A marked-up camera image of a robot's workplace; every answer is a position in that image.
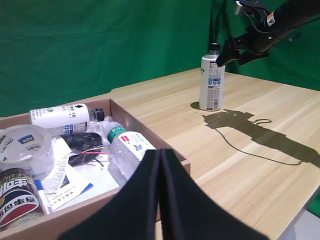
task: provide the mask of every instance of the white bottle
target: white bottle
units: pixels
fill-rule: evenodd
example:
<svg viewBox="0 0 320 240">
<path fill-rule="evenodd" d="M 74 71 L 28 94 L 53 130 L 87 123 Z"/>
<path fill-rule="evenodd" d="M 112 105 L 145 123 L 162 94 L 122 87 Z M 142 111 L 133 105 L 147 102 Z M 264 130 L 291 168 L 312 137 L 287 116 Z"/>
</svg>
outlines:
<svg viewBox="0 0 320 240">
<path fill-rule="evenodd" d="M 201 86 L 199 107 L 206 111 L 222 108 L 225 67 L 218 67 L 217 58 L 220 52 L 219 43 L 209 44 L 209 53 L 201 59 Z"/>
<path fill-rule="evenodd" d="M 141 133 L 127 131 L 116 121 L 104 125 L 103 133 L 111 143 L 110 152 L 115 164 L 126 180 L 134 173 L 146 150 L 155 150 L 155 147 Z"/>
<path fill-rule="evenodd" d="M 91 123 L 105 119 L 102 108 L 90 109 L 85 104 L 34 109 L 29 112 L 30 123 L 48 129 L 51 137 L 84 132 Z"/>
</svg>

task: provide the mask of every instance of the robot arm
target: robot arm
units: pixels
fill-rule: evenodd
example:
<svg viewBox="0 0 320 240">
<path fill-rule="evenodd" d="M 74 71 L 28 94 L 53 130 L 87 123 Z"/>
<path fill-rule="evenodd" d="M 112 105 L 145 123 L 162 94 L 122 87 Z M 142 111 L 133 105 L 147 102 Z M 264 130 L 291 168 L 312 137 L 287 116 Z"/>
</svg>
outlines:
<svg viewBox="0 0 320 240">
<path fill-rule="evenodd" d="M 317 17 L 306 22 L 320 14 L 320 1 L 287 0 L 275 11 L 269 12 L 259 1 L 238 0 L 235 13 L 245 15 L 251 21 L 251 26 L 243 35 L 229 37 L 225 41 L 216 61 L 219 67 L 234 60 L 243 65 L 268 57 L 268 50 L 296 28 L 320 19 Z M 257 23 L 254 23 L 251 17 L 255 17 Z"/>
</svg>

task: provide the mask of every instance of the black bottle cap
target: black bottle cap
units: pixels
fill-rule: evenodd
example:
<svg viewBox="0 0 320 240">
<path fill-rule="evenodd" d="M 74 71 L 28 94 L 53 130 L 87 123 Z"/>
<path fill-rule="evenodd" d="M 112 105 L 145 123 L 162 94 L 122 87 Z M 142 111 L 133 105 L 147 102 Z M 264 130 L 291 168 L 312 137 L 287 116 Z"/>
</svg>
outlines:
<svg viewBox="0 0 320 240">
<path fill-rule="evenodd" d="M 220 50 L 220 43 L 211 42 L 208 44 L 209 51 L 219 51 Z"/>
<path fill-rule="evenodd" d="M 105 111 L 102 108 L 95 108 L 96 118 L 98 122 L 105 120 Z"/>
</svg>

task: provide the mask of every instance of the wood grain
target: wood grain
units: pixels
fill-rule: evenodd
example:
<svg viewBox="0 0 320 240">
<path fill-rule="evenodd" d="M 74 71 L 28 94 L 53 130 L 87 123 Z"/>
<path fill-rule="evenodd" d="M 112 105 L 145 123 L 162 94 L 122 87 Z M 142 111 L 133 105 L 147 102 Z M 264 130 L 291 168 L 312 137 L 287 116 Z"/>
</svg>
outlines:
<svg viewBox="0 0 320 240">
<path fill-rule="evenodd" d="M 113 98 L 191 161 L 216 203 L 277 239 L 320 185 L 320 92 L 226 73 L 224 109 L 207 112 L 199 88 L 196 68 L 90 99 Z"/>
</svg>

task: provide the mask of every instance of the white marker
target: white marker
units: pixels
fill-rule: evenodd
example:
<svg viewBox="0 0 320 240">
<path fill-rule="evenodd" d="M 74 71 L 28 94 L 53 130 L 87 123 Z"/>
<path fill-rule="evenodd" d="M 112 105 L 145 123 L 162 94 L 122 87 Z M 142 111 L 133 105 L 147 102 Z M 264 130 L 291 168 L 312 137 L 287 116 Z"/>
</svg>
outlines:
<svg viewBox="0 0 320 240">
<path fill-rule="evenodd" d="M 39 197 L 42 201 L 44 210 L 46 214 L 52 214 L 54 211 L 52 210 L 52 205 L 49 203 L 46 193 L 44 190 L 44 187 L 42 186 L 42 183 L 40 180 L 34 180 L 34 184 L 36 186 L 36 189 L 38 190 Z"/>
</svg>

